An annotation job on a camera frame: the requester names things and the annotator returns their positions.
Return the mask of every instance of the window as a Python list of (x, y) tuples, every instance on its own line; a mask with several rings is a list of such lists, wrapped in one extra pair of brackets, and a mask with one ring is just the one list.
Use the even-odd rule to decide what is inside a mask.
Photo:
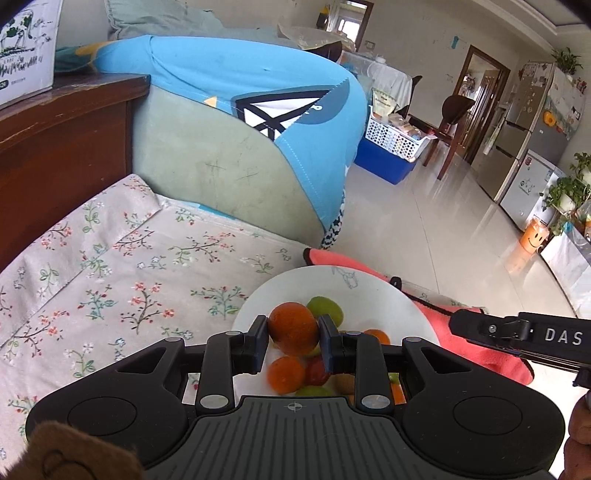
[(339, 27), (338, 30), (343, 32), (351, 41), (357, 40), (357, 34), (359, 33), (359, 27), (361, 26), (361, 22), (356, 22), (354, 20), (349, 20), (345, 18), (339, 19)]

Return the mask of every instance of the person's finger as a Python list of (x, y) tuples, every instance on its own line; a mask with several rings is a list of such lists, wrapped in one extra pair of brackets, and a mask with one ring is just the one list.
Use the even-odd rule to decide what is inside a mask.
[(579, 399), (569, 422), (569, 435), (584, 445), (591, 445), (591, 410), (587, 405), (588, 396), (589, 393)]
[(591, 478), (591, 449), (572, 438), (564, 445), (563, 480), (586, 480)]

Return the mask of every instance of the white tablecloth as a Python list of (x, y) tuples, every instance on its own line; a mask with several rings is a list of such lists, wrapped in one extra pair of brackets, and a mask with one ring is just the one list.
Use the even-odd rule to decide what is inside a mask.
[(372, 87), (387, 93), (396, 100), (398, 109), (406, 107), (410, 103), (413, 92), (413, 79), (400, 70), (364, 57), (356, 53), (344, 51), (340, 58), (340, 64), (354, 73), (371, 78)]

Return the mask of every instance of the floral bedsheet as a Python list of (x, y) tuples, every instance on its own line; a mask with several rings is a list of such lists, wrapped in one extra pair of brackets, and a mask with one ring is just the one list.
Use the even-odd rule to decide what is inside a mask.
[(135, 175), (76, 209), (0, 273), (0, 471), (39, 399), (164, 337), (230, 329), (262, 283), (304, 265), (304, 248)]

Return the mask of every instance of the wooden headboard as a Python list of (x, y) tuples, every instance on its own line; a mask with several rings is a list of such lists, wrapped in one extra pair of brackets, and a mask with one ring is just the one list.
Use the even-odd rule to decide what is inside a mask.
[(0, 110), (0, 271), (72, 210), (131, 172), (131, 100), (149, 76), (57, 77)]

